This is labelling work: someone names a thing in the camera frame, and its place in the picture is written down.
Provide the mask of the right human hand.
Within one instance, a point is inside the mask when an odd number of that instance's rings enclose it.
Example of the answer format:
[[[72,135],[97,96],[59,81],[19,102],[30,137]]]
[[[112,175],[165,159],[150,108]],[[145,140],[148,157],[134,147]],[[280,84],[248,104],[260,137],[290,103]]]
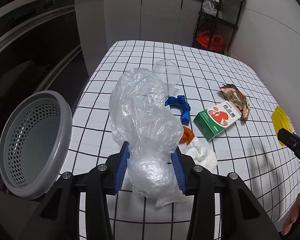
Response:
[[[293,206],[290,209],[289,215],[286,218],[283,226],[282,226],[282,232],[281,234],[285,236],[287,233],[289,233],[292,225],[297,220],[300,213],[300,193],[298,194]]]

